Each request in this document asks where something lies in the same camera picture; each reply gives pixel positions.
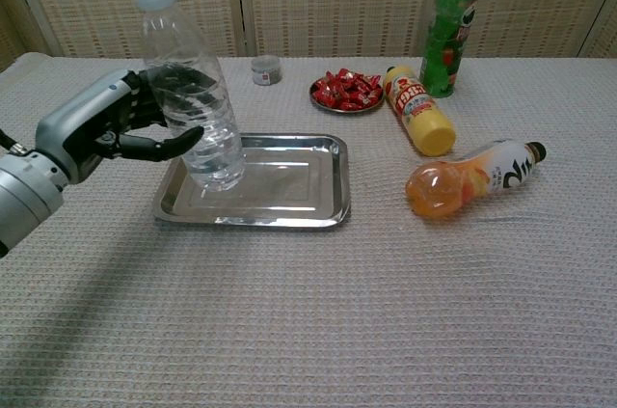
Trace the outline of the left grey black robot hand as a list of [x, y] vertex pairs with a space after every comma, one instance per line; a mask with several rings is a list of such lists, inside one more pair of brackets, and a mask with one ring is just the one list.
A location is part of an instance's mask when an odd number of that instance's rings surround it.
[[184, 154], [202, 138], [202, 126], [161, 142], [129, 133], [169, 125], [149, 74], [148, 69], [120, 69], [103, 75], [40, 120], [35, 149], [53, 160], [70, 184], [85, 181], [104, 159], [160, 162]]

